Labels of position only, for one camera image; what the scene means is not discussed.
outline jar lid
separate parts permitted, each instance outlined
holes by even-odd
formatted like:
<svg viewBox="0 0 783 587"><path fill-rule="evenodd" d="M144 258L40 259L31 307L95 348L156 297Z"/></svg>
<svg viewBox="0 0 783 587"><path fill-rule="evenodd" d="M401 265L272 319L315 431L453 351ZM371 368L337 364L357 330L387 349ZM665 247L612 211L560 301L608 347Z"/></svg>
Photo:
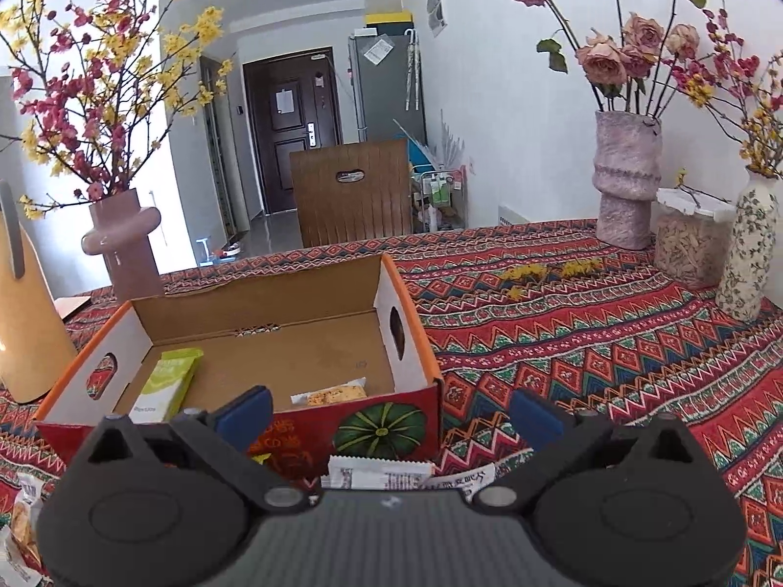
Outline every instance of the jar lid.
<svg viewBox="0 0 783 587"><path fill-rule="evenodd" d="M686 216L698 214L713 219L716 223L733 221L737 209L731 203L726 203L714 196L704 194L701 191L684 191L678 187L662 187L657 194L661 205L676 209Z"/></svg>

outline green pumpkin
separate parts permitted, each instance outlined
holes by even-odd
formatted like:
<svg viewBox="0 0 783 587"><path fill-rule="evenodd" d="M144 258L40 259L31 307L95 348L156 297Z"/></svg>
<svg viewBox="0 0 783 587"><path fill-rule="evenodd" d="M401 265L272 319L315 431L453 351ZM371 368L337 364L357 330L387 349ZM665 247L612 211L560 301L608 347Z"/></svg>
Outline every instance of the green pumpkin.
<svg viewBox="0 0 783 587"><path fill-rule="evenodd" d="M334 434L338 454L399 459L423 442L427 415L410 404L375 404L345 418Z"/></svg>

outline floor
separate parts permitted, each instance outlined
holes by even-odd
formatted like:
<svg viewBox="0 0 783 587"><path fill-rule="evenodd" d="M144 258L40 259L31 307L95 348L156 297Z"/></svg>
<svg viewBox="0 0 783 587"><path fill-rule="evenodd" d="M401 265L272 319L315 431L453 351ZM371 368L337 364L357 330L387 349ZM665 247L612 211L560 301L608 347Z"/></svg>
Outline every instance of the floor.
<svg viewBox="0 0 783 587"><path fill-rule="evenodd" d="M250 223L250 231L241 240L240 258L266 256L304 247L296 211L259 216Z"/></svg>

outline stainless steel refrigerator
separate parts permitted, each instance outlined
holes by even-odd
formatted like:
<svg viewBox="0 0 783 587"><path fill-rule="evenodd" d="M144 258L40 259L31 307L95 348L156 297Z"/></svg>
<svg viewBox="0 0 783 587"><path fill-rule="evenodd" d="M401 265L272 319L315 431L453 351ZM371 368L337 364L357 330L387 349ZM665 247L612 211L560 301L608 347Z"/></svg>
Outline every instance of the stainless steel refrigerator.
<svg viewBox="0 0 783 587"><path fill-rule="evenodd" d="M406 35L387 37L394 47L377 65L364 54L375 45L378 37L351 37L348 41L359 140L388 140L401 135L402 131L394 124L396 119L411 136L427 144L424 96L416 110L415 76L411 84L410 110L405 109L410 38Z"/></svg>

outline textured pink vase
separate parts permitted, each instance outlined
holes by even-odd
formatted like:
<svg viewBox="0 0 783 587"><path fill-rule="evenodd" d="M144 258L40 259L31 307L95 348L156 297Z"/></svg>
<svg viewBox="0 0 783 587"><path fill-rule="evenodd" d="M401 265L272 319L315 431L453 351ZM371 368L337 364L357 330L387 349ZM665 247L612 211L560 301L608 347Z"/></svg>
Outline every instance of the textured pink vase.
<svg viewBox="0 0 783 587"><path fill-rule="evenodd" d="M596 113L596 124L593 185L601 193L596 236L625 249L649 247L652 201L661 184L661 124L631 113Z"/></svg>
<svg viewBox="0 0 783 587"><path fill-rule="evenodd" d="M136 190L90 205L93 229L81 239L89 256L103 255L118 302L163 295L149 234L161 224L158 208L138 203Z"/></svg>

